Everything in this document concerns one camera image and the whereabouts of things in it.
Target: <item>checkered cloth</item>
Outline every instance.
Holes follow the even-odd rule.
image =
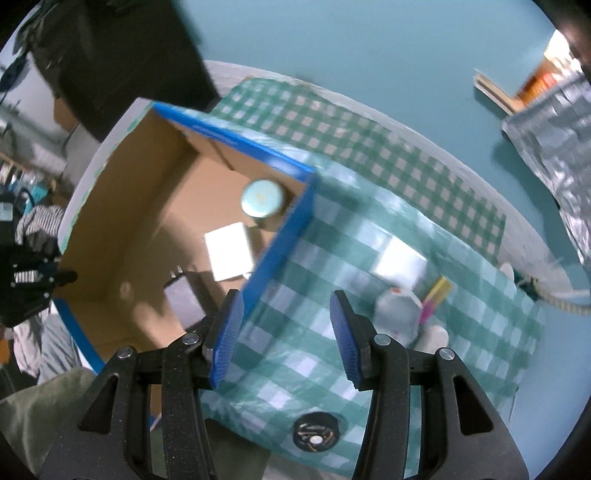
[[[389,286],[369,274],[393,236],[423,254],[426,283],[438,275],[455,284],[433,319],[445,325],[460,355],[507,419],[517,388],[542,337],[538,307],[462,240],[431,222],[391,191],[327,157],[283,144],[205,113],[184,114],[279,151],[320,172],[314,217],[285,266],[247,318],[225,382],[202,394],[206,416],[293,460],[351,476],[363,439],[370,393],[346,378],[332,331],[332,291],[344,290],[353,308],[372,318]],[[420,396],[411,393],[407,475],[420,453]],[[342,438],[330,451],[306,453],[292,426],[314,410],[340,420]]]
[[[445,164],[305,84],[247,79],[212,115],[316,154],[386,188],[496,263],[505,215]]]

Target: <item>person's leg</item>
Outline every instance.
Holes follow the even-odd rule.
[[[31,472],[40,470],[64,419],[94,379],[90,370],[75,368],[0,401],[0,432]]]

